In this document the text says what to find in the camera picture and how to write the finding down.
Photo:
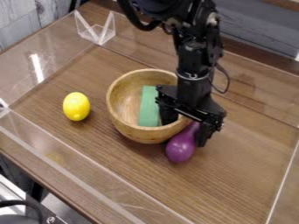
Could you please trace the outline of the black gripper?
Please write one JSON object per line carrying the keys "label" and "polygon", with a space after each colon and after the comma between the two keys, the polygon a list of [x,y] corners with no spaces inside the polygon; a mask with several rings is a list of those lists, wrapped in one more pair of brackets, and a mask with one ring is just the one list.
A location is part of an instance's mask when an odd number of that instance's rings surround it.
{"label": "black gripper", "polygon": [[158,96],[155,102],[159,106],[162,125],[169,125],[178,121],[180,115],[186,116],[201,123],[198,132],[198,146],[204,147],[217,130],[222,130],[226,109],[214,101],[212,94],[201,98],[188,97],[184,99],[178,95],[178,87],[174,85],[158,85],[155,87]]}

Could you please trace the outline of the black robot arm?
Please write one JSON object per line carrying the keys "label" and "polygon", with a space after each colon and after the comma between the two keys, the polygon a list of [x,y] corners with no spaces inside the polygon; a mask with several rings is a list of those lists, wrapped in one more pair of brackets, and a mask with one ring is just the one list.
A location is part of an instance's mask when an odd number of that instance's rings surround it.
{"label": "black robot arm", "polygon": [[117,0],[127,19],[145,32],[157,27],[173,36],[178,55],[178,84],[158,85],[162,122],[180,116],[201,124],[196,136],[202,147],[222,130],[228,112],[213,100],[214,74],[224,57],[221,15],[213,0]]}

